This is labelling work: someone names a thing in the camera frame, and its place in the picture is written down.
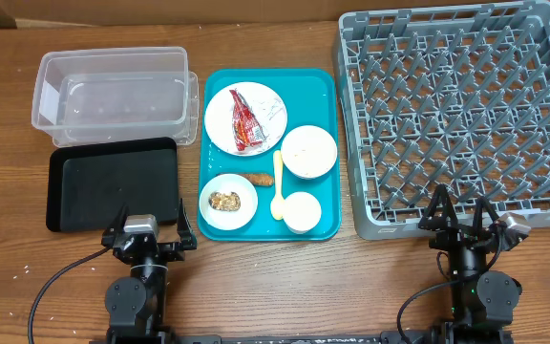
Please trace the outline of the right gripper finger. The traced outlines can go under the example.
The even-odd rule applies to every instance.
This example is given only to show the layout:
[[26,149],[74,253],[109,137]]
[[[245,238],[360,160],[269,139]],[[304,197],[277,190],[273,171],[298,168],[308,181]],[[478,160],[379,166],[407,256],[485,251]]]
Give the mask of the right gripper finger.
[[478,197],[476,199],[476,205],[475,205],[475,213],[473,216],[473,224],[472,227],[474,230],[480,230],[483,228],[483,213],[486,212],[491,221],[495,222],[498,220],[499,216],[497,215],[496,211],[490,204],[489,200],[486,197]]
[[423,230],[449,230],[457,225],[458,219],[447,186],[439,184],[424,210],[418,227]]

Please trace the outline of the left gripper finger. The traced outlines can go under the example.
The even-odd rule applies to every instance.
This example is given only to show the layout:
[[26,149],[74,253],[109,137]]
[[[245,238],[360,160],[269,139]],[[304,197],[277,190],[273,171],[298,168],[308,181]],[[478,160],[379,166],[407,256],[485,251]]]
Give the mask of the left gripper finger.
[[177,233],[180,237],[180,250],[195,250],[198,246],[196,236],[188,220],[183,199],[179,202],[179,214],[177,222]]
[[101,244],[104,247],[112,247],[114,245],[117,235],[123,232],[123,228],[128,216],[129,207],[127,204],[124,204],[118,211],[113,221],[108,225],[108,227],[104,230],[102,234]]

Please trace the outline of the white bowl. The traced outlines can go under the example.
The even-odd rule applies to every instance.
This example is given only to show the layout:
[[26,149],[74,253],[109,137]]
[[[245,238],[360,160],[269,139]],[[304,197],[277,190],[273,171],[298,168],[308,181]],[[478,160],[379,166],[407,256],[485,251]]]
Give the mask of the white bowl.
[[[226,212],[213,209],[208,198],[214,191],[236,192],[241,198],[238,211]],[[246,178],[237,174],[222,174],[210,180],[202,189],[199,209],[203,219],[212,227],[220,230],[235,230],[247,225],[258,208],[258,195],[255,186]]]

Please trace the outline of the brown food lump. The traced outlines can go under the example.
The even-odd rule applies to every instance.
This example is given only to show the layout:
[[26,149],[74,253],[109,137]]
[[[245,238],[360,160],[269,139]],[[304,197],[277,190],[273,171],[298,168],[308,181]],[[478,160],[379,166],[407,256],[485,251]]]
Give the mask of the brown food lump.
[[234,192],[214,191],[208,198],[209,205],[219,211],[234,212],[241,208],[241,198]]

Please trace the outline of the red snack wrapper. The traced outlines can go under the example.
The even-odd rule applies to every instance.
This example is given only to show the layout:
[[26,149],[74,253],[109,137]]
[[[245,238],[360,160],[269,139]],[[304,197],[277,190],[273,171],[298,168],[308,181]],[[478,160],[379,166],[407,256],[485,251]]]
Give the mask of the red snack wrapper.
[[230,94],[234,102],[232,127],[237,150],[262,145],[265,141],[262,125],[239,91],[231,89]]

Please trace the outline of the white cup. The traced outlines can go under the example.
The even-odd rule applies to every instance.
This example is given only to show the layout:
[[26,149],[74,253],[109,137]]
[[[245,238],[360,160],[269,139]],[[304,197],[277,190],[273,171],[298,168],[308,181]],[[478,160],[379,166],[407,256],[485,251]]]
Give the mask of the white cup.
[[317,198],[307,192],[290,194],[284,202],[284,222],[296,234],[304,234],[315,228],[322,216],[322,208]]

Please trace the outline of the white round plate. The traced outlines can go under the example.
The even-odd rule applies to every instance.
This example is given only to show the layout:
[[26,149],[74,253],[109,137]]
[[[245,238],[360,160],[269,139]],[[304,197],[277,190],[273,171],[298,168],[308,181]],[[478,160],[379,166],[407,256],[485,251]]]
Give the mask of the white round plate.
[[[262,145],[240,152],[236,148],[233,127],[233,98],[231,89],[243,96],[262,125],[265,141]],[[235,156],[255,156],[272,148],[284,135],[287,125],[286,106],[281,97],[269,87],[257,82],[237,82],[219,90],[208,102],[204,114],[208,138],[223,152]]]

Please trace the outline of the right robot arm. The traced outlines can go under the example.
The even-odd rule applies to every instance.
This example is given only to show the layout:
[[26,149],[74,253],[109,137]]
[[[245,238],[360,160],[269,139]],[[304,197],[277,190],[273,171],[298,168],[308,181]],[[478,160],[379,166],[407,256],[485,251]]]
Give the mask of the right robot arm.
[[436,187],[419,228],[432,231],[429,247],[448,258],[453,318],[435,325],[426,343],[511,343],[504,328],[522,294],[521,283],[493,269],[504,251],[510,251],[530,234],[531,227],[518,214],[498,215],[489,201],[476,200],[473,221],[458,220],[447,186]]

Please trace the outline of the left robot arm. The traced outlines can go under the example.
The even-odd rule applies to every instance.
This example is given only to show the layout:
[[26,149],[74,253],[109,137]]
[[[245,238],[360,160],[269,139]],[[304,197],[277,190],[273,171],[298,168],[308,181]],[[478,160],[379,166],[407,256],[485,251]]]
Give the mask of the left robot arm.
[[116,279],[106,291],[108,343],[176,341],[164,324],[168,264],[183,261],[184,252],[198,246],[183,203],[178,207],[177,233],[177,241],[161,242],[156,217],[130,215],[126,205],[103,232],[101,244],[130,267],[130,275]]

